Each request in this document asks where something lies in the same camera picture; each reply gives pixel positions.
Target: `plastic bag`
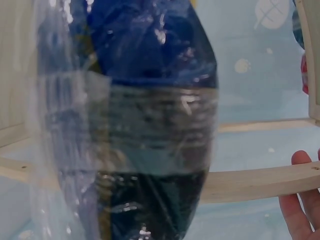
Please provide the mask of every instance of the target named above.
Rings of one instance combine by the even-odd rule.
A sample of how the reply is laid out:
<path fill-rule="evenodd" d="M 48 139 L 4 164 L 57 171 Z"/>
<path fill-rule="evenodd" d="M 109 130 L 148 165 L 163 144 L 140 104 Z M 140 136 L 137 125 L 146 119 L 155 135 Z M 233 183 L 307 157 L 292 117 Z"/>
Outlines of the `plastic bag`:
<path fill-rule="evenodd" d="M 218 105 L 215 54 L 189 0 L 34 0 L 34 16 L 42 239 L 183 239 Z"/>

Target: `blue fabric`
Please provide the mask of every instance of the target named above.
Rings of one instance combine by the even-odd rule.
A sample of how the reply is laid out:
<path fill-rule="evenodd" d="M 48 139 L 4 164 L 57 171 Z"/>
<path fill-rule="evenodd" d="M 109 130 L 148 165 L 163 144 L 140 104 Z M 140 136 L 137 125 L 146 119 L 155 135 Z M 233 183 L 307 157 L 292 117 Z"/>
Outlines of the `blue fabric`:
<path fill-rule="evenodd" d="M 292 15 L 292 28 L 293 28 L 293 34 L 295 37 L 295 40 L 299 43 L 299 45 L 305 49 L 305 43 L 304 43 L 304 37 L 302 34 L 302 29 L 301 29 L 301 23 L 298 15 L 298 10 L 297 10 L 297 5 L 296 1 L 293 0 L 295 10 Z"/>

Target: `finger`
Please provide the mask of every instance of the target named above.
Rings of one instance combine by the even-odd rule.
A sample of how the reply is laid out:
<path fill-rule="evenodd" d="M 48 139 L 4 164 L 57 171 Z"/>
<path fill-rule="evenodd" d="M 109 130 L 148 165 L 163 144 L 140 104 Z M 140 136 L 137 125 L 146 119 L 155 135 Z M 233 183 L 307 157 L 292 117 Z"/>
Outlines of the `finger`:
<path fill-rule="evenodd" d="M 292 156 L 292 164 L 311 163 L 311 158 L 305 151 L 297 151 Z M 314 229 L 320 229 L 320 193 L 317 189 L 299 193 L 305 213 Z"/>
<path fill-rule="evenodd" d="M 296 194 L 279 197 L 280 208 L 292 240 L 306 240 L 313 233 Z"/>

